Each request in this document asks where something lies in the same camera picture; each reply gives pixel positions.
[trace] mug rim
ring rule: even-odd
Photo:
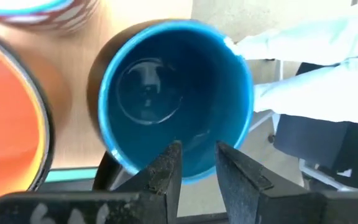
[[[58,5],[64,4],[66,2],[70,2],[70,0],[51,0],[50,2],[45,4],[40,4],[32,7],[25,7],[23,9],[0,9],[0,16],[11,16],[11,15],[22,16],[25,14],[38,13],[57,7]]]
[[[40,106],[42,116],[44,117],[44,130],[45,130],[45,148],[42,154],[42,158],[39,164],[34,179],[31,184],[28,186],[27,190],[37,190],[38,187],[44,182],[47,178],[47,174],[52,166],[53,153],[54,153],[54,139],[55,132],[52,122],[52,113],[50,111],[49,105],[47,103],[46,94],[41,89],[40,84],[34,78],[34,75],[30,70],[24,66],[24,63],[19,59],[19,56],[14,53],[6,44],[0,41],[0,51],[7,57],[20,72],[24,81],[28,84],[29,88],[34,92],[34,95],[37,99],[37,102]]]
[[[128,171],[128,173],[135,175],[138,173],[141,169],[137,167],[121,150],[121,148],[117,145],[117,141],[114,137],[114,134],[111,129],[111,124],[109,121],[109,115],[108,115],[108,93],[110,89],[110,83],[112,81],[112,78],[114,76],[114,72],[117,70],[119,64],[124,60],[125,56],[135,48],[135,46],[139,45],[143,40],[146,38],[149,38],[153,35],[160,34],[162,32],[166,32],[168,30],[190,30],[197,33],[202,33],[205,35],[208,35],[210,37],[215,38],[216,40],[222,41],[222,46],[226,46],[228,50],[230,50],[233,53],[233,56],[237,57],[239,61],[241,61],[241,66],[243,70],[249,74],[246,75],[245,80],[245,86],[244,86],[244,92],[245,94],[244,98],[248,99],[248,105],[249,108],[246,116],[245,123],[242,127],[242,131],[238,137],[237,142],[234,145],[234,148],[239,149],[241,147],[242,142],[244,141],[249,127],[252,120],[253,115],[253,107],[254,107],[254,86],[252,81],[252,75],[249,70],[249,67],[247,66],[245,59],[239,54],[239,51],[236,49],[236,45],[234,42],[226,35],[221,34],[218,30],[216,30],[214,27],[211,27],[207,24],[203,24],[198,21],[194,20],[171,20],[171,21],[165,21],[160,22],[151,26],[146,27],[145,29],[138,32],[135,36],[131,37],[114,55],[114,57],[111,59],[101,82],[101,86],[99,89],[99,98],[98,98],[98,121],[99,121],[99,127],[101,130],[101,136],[104,140],[104,143],[107,146],[107,151],[110,153],[115,160],[118,161],[125,169]],[[203,172],[200,172],[199,174],[192,175],[191,177],[182,177],[182,182],[184,184],[192,184],[195,183],[201,179],[204,179],[216,172],[215,166],[212,166]]]

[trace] mug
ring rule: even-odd
[[[33,52],[18,55],[0,41],[0,196],[44,182],[71,102],[52,64]]]
[[[253,113],[250,70],[236,45],[192,20],[157,20],[118,33],[89,73],[87,100],[107,153],[95,185],[136,174],[171,142],[183,145],[185,184],[215,172],[214,147],[239,148]]]
[[[99,0],[0,0],[0,23],[41,34],[70,34],[83,27]]]

